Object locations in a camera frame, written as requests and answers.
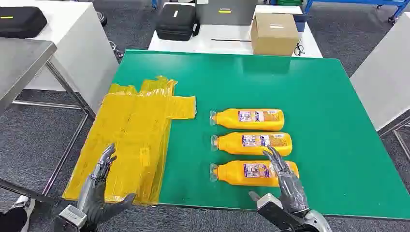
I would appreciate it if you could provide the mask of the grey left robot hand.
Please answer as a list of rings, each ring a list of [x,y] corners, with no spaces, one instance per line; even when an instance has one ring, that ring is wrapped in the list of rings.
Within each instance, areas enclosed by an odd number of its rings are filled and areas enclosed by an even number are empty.
[[[77,208],[87,215],[88,227],[91,228],[96,228],[98,224],[131,207],[136,197],[135,193],[130,193],[117,203],[106,203],[104,200],[107,177],[113,162],[117,159],[114,155],[115,150],[115,145],[110,144],[102,152],[80,191]]]

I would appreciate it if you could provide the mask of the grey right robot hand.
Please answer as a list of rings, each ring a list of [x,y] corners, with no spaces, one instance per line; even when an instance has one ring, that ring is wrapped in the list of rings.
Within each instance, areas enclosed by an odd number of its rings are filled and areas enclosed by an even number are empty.
[[[267,149],[268,151],[264,150],[263,154],[269,158],[271,169],[277,174],[281,191],[279,200],[283,209],[303,218],[309,212],[310,207],[301,181],[273,146],[268,145]]]

